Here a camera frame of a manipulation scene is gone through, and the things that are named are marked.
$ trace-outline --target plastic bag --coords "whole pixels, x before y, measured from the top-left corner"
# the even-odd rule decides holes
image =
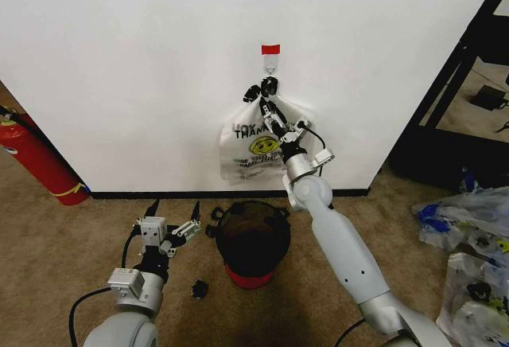
[[[446,251],[465,243],[509,266],[509,187],[447,197],[413,211],[421,224],[419,240]]]
[[[281,97],[269,98],[294,124],[301,118],[313,122],[311,114]],[[259,106],[260,97],[231,117],[224,125],[220,136],[221,177],[232,185],[254,179],[283,175],[285,168],[278,139],[266,127]],[[313,136],[306,135],[301,146],[309,153],[313,151]]]
[[[447,268],[438,326],[463,347],[509,347],[507,269],[464,253]]]

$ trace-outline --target red tape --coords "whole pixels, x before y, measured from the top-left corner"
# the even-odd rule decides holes
[[[262,55],[279,54],[280,45],[262,45]]]

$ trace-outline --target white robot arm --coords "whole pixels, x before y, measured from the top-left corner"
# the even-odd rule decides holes
[[[169,259],[175,256],[176,248],[201,229],[199,201],[191,220],[181,226],[167,225],[164,217],[156,217],[157,205],[158,200],[134,225],[124,247],[122,267],[115,268],[108,279],[119,312],[89,333],[84,347],[157,347],[153,321],[161,308],[162,288],[169,278]],[[133,235],[142,237],[142,261],[129,269],[125,267],[126,252]],[[73,329],[72,325],[74,346],[77,343]]]
[[[294,125],[287,123],[267,94],[261,96],[260,109],[267,127],[279,137],[287,167],[283,183],[290,204],[295,210],[308,210],[311,214],[318,244],[366,322],[381,334],[398,334],[387,346],[450,347],[435,323],[406,307],[392,294],[352,222],[332,208],[331,187],[323,178],[313,175],[333,160],[334,155],[324,148],[309,159],[299,146],[299,140],[309,131],[309,122],[300,119]]]

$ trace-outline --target red fire extinguisher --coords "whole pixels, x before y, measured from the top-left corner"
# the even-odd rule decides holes
[[[75,205],[87,199],[85,185],[46,144],[35,122],[27,114],[12,114],[12,119],[14,116],[23,125],[9,119],[0,121],[0,145],[62,204]]]

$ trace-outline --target yellow smiley face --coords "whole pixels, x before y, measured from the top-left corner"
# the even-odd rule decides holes
[[[270,136],[262,136],[257,138],[249,147],[249,150],[254,154],[269,154],[279,148],[277,140]]]
[[[502,249],[502,253],[509,252],[509,242],[504,240],[497,240],[496,243],[499,245],[499,248]]]

